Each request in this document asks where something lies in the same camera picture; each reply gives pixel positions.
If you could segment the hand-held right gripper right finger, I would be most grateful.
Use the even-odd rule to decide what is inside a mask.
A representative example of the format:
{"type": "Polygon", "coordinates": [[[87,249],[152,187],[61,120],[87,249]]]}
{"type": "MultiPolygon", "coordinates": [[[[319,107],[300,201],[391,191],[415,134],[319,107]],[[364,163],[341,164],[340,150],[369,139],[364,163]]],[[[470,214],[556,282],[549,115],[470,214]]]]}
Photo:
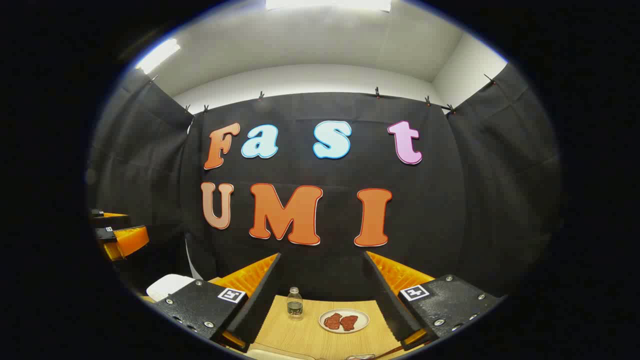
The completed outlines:
{"type": "Polygon", "coordinates": [[[366,251],[363,271],[386,325],[405,351],[452,337],[503,301],[457,275],[426,275],[366,251]]]}

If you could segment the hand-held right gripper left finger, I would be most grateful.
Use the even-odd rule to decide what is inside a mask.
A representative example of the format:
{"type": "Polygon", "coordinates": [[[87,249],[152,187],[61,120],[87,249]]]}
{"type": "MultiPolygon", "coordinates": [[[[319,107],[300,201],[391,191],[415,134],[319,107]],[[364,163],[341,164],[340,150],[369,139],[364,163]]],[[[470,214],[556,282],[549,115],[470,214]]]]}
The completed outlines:
{"type": "Polygon", "coordinates": [[[280,260],[275,253],[216,283],[194,279],[153,307],[191,333],[247,353],[278,293],[280,260]]]}

